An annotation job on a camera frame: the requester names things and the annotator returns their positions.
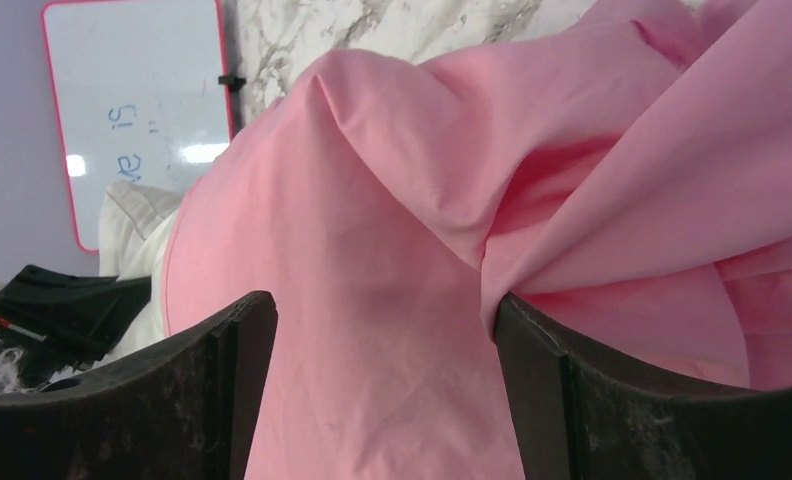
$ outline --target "white fabric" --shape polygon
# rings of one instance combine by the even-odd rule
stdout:
[[[124,181],[108,187],[99,219],[99,275],[125,272],[152,232],[178,210],[181,198]]]
[[[128,280],[152,277],[149,303],[122,340],[100,362],[108,363],[163,340],[163,258],[181,196],[128,182],[107,190],[99,221],[99,275]]]

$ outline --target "white marble surface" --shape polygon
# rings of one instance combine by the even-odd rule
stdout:
[[[417,63],[459,48],[557,33],[595,0],[223,0],[251,121],[333,48]],[[685,0],[694,7],[702,0]]]

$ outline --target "black clip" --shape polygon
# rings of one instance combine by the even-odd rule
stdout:
[[[0,291],[2,348],[45,363],[34,366],[41,380],[66,366],[86,370],[119,343],[151,290],[149,277],[117,282],[28,265]]]
[[[227,86],[229,92],[237,93],[243,88],[243,85],[246,84],[246,79],[236,75],[228,74],[221,75],[219,78],[217,78],[217,83]]]

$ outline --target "black object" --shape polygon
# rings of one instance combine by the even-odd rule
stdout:
[[[228,87],[228,91],[231,93],[239,92],[243,86],[246,85],[246,79],[243,77],[238,77],[236,75],[221,75],[217,78],[217,83],[220,85],[225,85]]]
[[[86,370],[122,339],[151,297],[151,279],[74,277],[28,265],[0,292],[0,350],[20,347],[33,387],[66,366]]]
[[[252,293],[44,393],[0,396],[0,479],[242,480],[277,326]]]
[[[660,369],[513,295],[495,335],[528,480],[792,480],[792,389]]]

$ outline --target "pink shirt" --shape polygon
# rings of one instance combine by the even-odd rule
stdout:
[[[171,333],[277,301],[247,478],[521,478],[509,289],[656,365],[791,385],[792,0],[752,3],[602,0],[536,41],[311,66],[167,253]]]

